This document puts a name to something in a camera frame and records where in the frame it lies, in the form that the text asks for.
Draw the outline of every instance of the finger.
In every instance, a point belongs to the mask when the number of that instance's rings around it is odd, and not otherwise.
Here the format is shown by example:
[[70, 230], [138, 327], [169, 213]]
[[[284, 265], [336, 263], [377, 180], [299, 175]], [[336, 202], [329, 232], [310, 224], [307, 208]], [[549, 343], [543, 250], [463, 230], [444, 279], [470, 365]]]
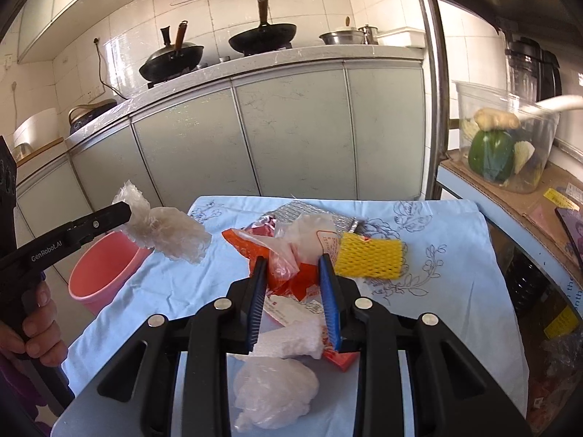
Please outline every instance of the finger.
[[53, 300], [49, 300], [46, 306], [39, 307], [22, 323], [22, 329], [28, 337], [36, 337], [41, 334], [56, 319], [56, 304]]
[[48, 352], [40, 357], [40, 362], [44, 366], [59, 366], [65, 361], [69, 350], [62, 340], [52, 347]]
[[60, 342], [60, 328], [56, 322], [44, 332], [26, 342], [26, 352], [32, 358], [38, 358]]
[[4, 322], [0, 322], [0, 348], [13, 353], [24, 353], [22, 338]]
[[39, 304], [40, 307], [47, 305], [49, 300], [51, 300], [51, 290], [46, 282], [40, 282], [36, 290], [36, 298], [37, 304]]

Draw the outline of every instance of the yellow foam net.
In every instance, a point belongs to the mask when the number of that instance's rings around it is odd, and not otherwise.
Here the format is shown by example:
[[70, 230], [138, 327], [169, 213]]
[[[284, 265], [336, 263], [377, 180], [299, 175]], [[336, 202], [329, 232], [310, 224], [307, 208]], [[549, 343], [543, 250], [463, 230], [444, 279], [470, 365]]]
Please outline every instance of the yellow foam net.
[[398, 279], [402, 265], [400, 240], [344, 233], [334, 271], [339, 276]]

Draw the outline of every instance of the shelf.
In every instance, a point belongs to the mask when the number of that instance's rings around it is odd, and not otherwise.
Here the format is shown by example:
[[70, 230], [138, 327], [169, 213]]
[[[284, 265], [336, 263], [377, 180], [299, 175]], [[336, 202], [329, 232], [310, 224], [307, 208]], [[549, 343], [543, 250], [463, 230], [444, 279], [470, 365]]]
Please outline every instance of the shelf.
[[437, 171], [437, 182], [460, 198], [476, 202], [482, 214], [504, 231], [549, 277], [583, 316], [583, 275], [565, 246], [568, 237], [555, 214], [555, 205], [543, 194], [548, 188], [583, 183], [567, 171], [548, 163], [536, 191], [516, 194], [494, 187], [459, 162], [450, 151]]

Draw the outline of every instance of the crumpled plastic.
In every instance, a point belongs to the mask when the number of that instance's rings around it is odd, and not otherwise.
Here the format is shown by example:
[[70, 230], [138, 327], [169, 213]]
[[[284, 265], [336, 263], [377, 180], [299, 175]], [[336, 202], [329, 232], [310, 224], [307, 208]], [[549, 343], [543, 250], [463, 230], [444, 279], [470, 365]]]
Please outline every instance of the crumpled plastic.
[[543, 341], [542, 347], [550, 353], [548, 376], [563, 378], [583, 371], [583, 325], [572, 333]]
[[314, 315], [310, 320], [294, 322], [287, 327], [276, 328], [259, 334], [250, 357], [290, 358], [309, 355], [314, 359], [322, 358], [323, 323]]
[[318, 394], [316, 374], [297, 360], [250, 357], [233, 382], [235, 407], [242, 410], [234, 427], [247, 432], [253, 425], [279, 429], [310, 411]]
[[205, 227], [174, 207], [150, 208], [142, 192], [127, 181], [112, 203], [125, 202], [132, 211], [129, 222], [118, 230], [141, 248], [155, 248], [171, 260], [200, 263], [211, 244]]

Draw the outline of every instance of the frying pan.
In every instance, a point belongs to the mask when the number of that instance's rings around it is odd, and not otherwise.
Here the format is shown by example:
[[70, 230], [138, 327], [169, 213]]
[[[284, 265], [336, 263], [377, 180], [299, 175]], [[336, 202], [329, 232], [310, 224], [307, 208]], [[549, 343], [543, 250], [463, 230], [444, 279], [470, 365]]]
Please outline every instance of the frying pan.
[[228, 40], [230, 46], [246, 56], [275, 51], [290, 42], [296, 35], [296, 25], [290, 23], [269, 24], [267, 22], [268, 0], [257, 0], [259, 26], [242, 32]]
[[204, 46], [197, 46], [192, 42], [184, 42], [184, 34], [188, 21], [179, 25], [176, 34], [176, 43], [170, 42], [170, 26], [162, 28], [164, 47], [154, 52], [140, 67], [140, 74], [146, 80], [155, 84], [180, 75], [185, 70], [191, 71], [202, 58]]

